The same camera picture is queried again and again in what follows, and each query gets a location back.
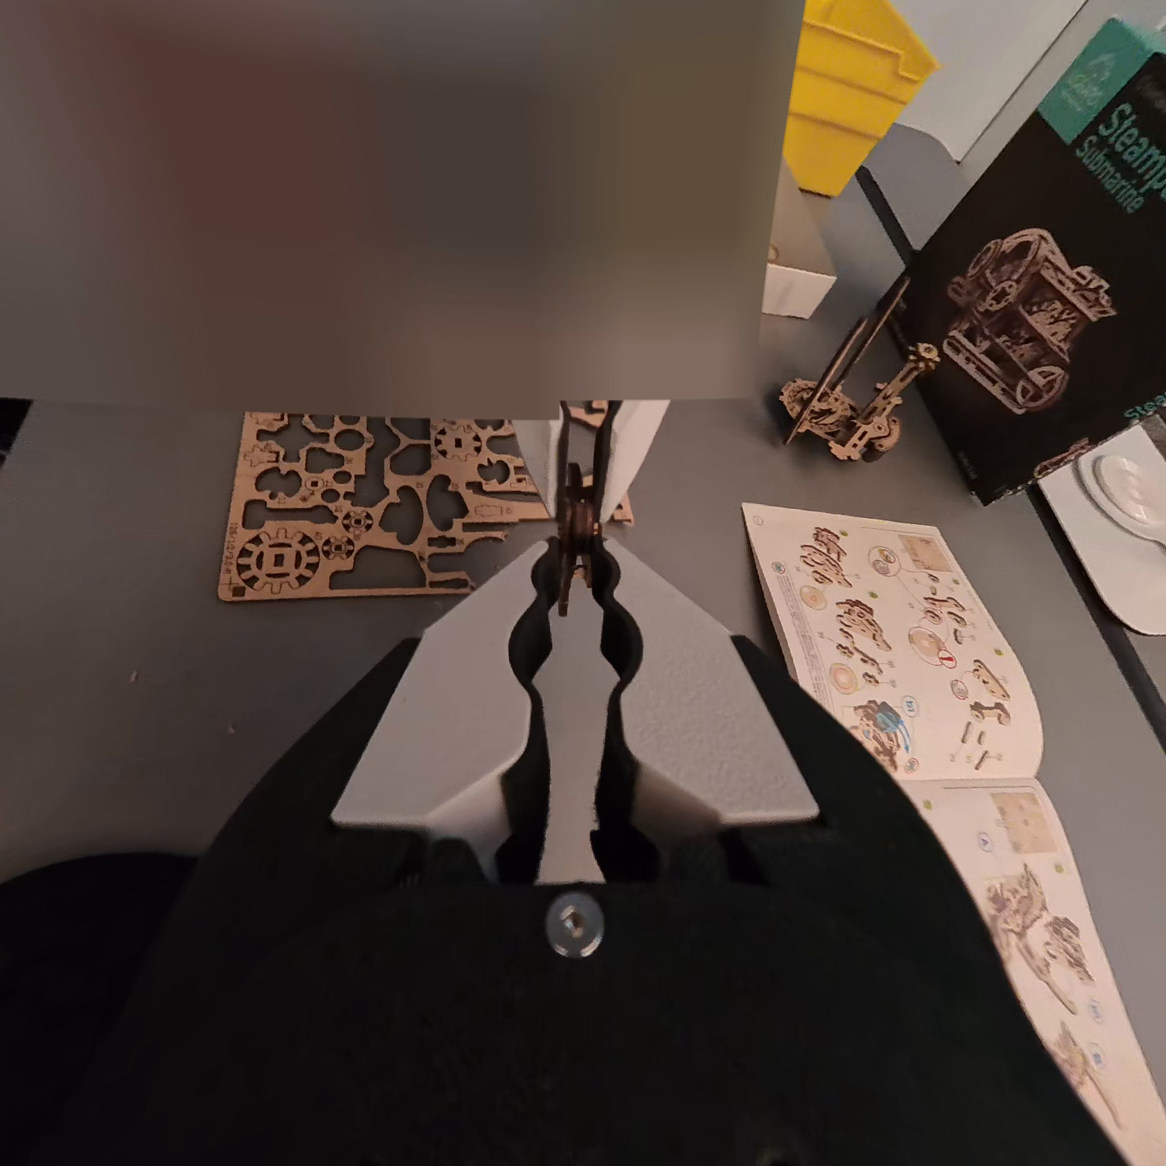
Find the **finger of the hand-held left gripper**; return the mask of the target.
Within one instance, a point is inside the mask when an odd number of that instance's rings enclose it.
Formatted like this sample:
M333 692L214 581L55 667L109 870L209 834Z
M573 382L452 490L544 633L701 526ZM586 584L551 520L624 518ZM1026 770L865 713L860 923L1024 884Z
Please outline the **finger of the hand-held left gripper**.
M642 466L670 401L611 400L592 451L592 516L606 523Z
M570 445L569 402L558 402L554 418L512 419L512 429L526 473L548 516L563 519L563 490Z

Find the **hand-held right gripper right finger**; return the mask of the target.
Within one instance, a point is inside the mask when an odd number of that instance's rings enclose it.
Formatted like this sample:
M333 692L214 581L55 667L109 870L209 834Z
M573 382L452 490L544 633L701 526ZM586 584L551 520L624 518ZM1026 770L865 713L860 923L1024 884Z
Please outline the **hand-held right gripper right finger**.
M591 559L606 701L591 849L605 881L656 880L677 852L819 806L722 623L605 541Z

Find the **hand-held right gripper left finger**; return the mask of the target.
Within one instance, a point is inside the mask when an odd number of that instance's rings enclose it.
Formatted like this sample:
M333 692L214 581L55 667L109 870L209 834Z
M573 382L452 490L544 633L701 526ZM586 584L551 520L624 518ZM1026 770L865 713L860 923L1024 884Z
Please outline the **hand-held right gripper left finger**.
M426 630L332 810L334 826L461 840L488 877L536 880L549 749L534 679L558 598L551 537Z

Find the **small wooden gear assembly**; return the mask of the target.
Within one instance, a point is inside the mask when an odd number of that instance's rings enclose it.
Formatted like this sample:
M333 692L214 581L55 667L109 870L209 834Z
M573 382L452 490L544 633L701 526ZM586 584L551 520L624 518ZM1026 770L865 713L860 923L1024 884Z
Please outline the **small wooden gear assembly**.
M567 461L558 476L558 615L569 613L574 579L592 587L592 555L602 544L602 481Z

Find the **laser-cut wooden parts sheet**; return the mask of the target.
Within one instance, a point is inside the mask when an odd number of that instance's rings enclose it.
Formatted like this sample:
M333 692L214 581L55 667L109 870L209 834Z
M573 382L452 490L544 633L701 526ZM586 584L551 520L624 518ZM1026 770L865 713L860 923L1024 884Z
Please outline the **laser-cut wooden parts sheet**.
M508 420L247 412L216 591L466 594L474 545L547 520Z

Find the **partly built wooden model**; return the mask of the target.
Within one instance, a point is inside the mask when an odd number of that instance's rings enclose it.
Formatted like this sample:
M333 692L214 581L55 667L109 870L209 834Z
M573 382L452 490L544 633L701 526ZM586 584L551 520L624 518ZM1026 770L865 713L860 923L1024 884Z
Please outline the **partly built wooden model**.
M930 343L910 344L896 375L877 383L866 402L853 401L844 382L891 322L909 284L909 273L901 273L876 307L855 322L817 377L791 379L777 388L776 416L785 444L802 434L816 436L844 462L874 462L898 444L896 411L902 397L917 379L938 368L939 351Z

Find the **black model kit box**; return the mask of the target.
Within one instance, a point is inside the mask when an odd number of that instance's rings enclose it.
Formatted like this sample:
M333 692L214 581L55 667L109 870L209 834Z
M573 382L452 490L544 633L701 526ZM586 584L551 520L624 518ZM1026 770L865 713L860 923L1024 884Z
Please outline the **black model kit box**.
M923 400L991 505L1163 408L1164 41L1107 19L908 268Z

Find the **open instruction booklet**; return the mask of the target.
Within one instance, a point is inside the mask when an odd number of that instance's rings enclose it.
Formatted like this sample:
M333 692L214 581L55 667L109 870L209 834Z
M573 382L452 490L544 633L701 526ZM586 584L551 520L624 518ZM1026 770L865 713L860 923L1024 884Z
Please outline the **open instruction booklet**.
M1035 694L939 530L741 513L797 683L930 824L1041 1041L1124 1159L1163 1163L1163 1105L1038 780Z

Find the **white cardboard tray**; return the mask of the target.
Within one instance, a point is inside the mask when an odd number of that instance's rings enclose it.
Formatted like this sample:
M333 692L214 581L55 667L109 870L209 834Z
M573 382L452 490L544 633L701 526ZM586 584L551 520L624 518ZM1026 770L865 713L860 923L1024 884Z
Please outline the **white cardboard tray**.
M783 172L767 241L762 312L808 319L834 287L837 270L803 196Z

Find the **yellow plastic bin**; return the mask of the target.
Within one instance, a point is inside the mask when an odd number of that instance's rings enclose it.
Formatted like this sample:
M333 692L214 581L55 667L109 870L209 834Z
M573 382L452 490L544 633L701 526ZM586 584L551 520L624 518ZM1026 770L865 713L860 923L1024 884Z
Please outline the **yellow plastic bin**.
M781 148L797 186L837 197L938 68L894 4L806 1Z

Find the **white desk stand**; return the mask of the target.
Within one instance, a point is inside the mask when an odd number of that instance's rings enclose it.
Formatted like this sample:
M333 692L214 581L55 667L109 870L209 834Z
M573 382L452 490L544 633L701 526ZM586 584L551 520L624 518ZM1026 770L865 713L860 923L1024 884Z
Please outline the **white desk stand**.
M1164 427L1155 415L1046 463L1045 501L1102 604L1131 631L1164 634Z

